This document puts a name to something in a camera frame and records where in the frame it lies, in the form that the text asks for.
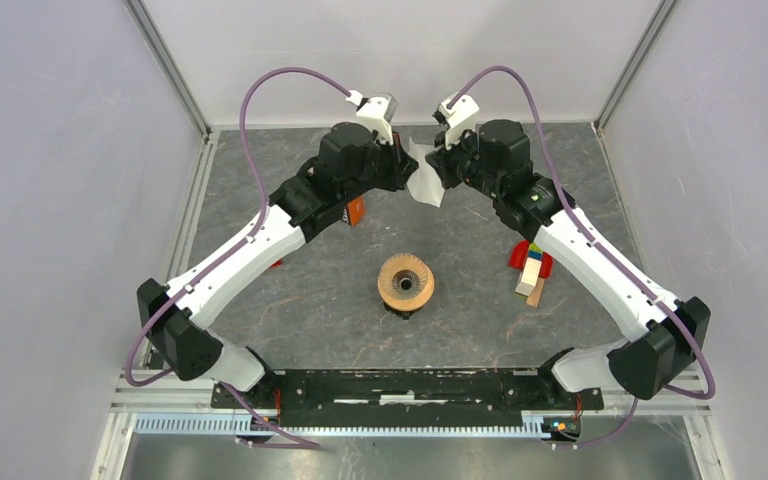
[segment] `white cloth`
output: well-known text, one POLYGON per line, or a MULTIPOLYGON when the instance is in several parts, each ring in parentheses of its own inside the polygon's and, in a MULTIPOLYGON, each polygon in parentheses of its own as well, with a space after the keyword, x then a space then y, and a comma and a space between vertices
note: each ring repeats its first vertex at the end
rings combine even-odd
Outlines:
POLYGON ((434 147, 431 145, 413 143, 413 138, 408 139, 408 155, 419 163, 419 169, 408 179, 408 191, 417 202, 439 208, 446 190, 437 172, 425 161, 425 156, 432 150, 434 147))

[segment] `brown tape roll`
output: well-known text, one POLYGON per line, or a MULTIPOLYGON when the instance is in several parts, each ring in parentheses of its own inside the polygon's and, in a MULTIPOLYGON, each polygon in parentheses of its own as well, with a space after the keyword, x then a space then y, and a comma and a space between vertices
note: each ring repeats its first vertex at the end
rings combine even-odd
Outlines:
POLYGON ((393 310, 413 312, 428 303, 434 293, 434 275, 415 255, 393 255, 378 274, 378 293, 393 310))

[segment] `black mounting base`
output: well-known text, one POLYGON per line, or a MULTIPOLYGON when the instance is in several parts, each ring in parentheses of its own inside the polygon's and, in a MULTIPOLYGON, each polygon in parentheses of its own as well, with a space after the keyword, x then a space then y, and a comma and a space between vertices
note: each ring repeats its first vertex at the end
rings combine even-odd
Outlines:
MULTIPOLYGON (((579 396, 584 410, 604 408, 599 389, 579 396)), ((522 368, 284 370, 243 397, 259 409, 280 405, 286 427, 522 426, 523 410, 576 408, 576 394, 537 369, 522 368)), ((239 408, 219 386, 211 406, 239 408)))
POLYGON ((401 317, 405 320, 409 319, 411 315, 414 313, 422 310, 422 307, 417 308, 416 310, 411 310, 410 312, 404 312, 402 310, 396 310, 395 308, 391 307, 390 305, 387 305, 386 302, 381 302, 382 305, 384 305, 384 310, 387 310, 388 312, 392 313, 393 315, 396 315, 397 317, 401 317))

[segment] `white wall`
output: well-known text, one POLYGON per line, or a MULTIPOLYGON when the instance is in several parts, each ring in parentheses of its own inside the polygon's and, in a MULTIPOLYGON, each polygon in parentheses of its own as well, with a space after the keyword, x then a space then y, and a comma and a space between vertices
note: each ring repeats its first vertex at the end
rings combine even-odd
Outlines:
POLYGON ((122 2, 0 2, 0 479, 89 475, 198 142, 122 2))
POLYGON ((731 471, 768 478, 768 2, 681 2, 606 133, 651 273, 713 311, 731 471))
MULTIPOLYGON (((530 83, 545 120, 592 120, 658 1, 145 3, 207 120, 236 125, 249 85, 288 65, 314 68, 364 93, 390 92, 400 103, 397 122, 428 123, 442 97, 482 68, 508 64, 530 83)), ((342 99, 314 82, 293 78, 264 85, 249 122, 325 125, 345 119, 342 99)), ((529 118, 516 85, 501 74, 474 92, 485 117, 529 118)))

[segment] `enclosure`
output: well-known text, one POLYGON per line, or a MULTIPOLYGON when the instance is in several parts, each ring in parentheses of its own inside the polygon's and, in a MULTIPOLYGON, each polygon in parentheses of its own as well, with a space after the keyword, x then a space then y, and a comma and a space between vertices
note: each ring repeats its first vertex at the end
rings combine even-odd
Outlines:
MULTIPOLYGON (((354 118, 323 85, 284 75, 252 97, 248 140, 269 192, 354 118)), ((524 124, 534 168, 550 177, 516 82, 493 73, 469 95, 479 124, 524 124)), ((508 266, 523 236, 473 189, 448 190, 439 208, 406 191, 362 198, 357 225, 337 222, 283 256, 211 331, 274 369, 352 372, 516 372, 622 338, 569 265, 556 262, 539 306, 526 306, 514 294, 521 270, 508 266), (408 319, 376 288, 399 253, 422 259, 436 282, 408 319)), ((144 348, 136 377, 163 366, 144 348)), ((696 392, 707 383, 696 363, 672 382, 696 392)), ((581 416, 584 440, 632 406, 621 388, 599 395, 604 406, 581 416)), ((523 428, 572 413, 524 411, 523 428)), ((768 476, 768 3, 0 5, 0 478, 229 475, 768 476), (319 451, 269 452, 187 423, 250 418, 215 407, 211 378, 126 382, 137 288, 196 267, 258 213, 238 119, 261 75, 303 66, 392 94, 407 147, 433 144, 442 127, 431 114, 491 65, 525 78, 563 187, 593 226, 666 289, 710 307, 714 398, 664 390, 621 434, 571 452, 492 428, 301 429, 319 451)))

